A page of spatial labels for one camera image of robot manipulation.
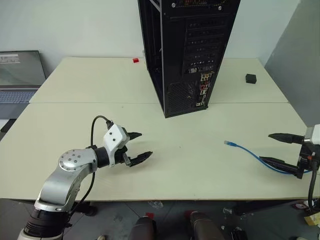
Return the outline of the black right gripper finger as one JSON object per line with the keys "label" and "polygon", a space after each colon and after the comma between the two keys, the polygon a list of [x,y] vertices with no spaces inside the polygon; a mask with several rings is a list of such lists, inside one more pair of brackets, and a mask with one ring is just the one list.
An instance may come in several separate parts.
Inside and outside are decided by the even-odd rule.
{"label": "black right gripper finger", "polygon": [[262,160],[263,163],[267,164],[271,168],[276,169],[282,173],[290,174],[294,176],[297,175],[298,167],[291,164],[287,164],[283,160],[273,158],[273,157],[264,157],[264,156],[260,156],[259,159]]}
{"label": "black right gripper finger", "polygon": [[277,140],[279,142],[288,144],[300,144],[304,143],[304,136],[291,134],[291,133],[272,133],[268,135],[269,138]]}

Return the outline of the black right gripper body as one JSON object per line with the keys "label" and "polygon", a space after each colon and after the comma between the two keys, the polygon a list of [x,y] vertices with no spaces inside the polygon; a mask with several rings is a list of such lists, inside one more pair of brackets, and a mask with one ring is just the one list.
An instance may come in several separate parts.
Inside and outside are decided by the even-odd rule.
{"label": "black right gripper body", "polygon": [[297,162],[297,174],[298,179],[302,179],[304,173],[318,171],[318,145],[311,143],[304,143],[301,145]]}

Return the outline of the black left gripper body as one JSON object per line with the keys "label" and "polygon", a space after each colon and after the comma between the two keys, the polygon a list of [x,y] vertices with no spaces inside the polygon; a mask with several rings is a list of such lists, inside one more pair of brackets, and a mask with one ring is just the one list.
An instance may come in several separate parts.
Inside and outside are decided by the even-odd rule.
{"label": "black left gripper body", "polygon": [[114,154],[115,164],[125,164],[127,167],[131,167],[131,159],[127,155],[128,148],[126,147],[130,140],[130,135],[124,127],[122,127],[122,130],[125,133],[125,140],[120,143]]}

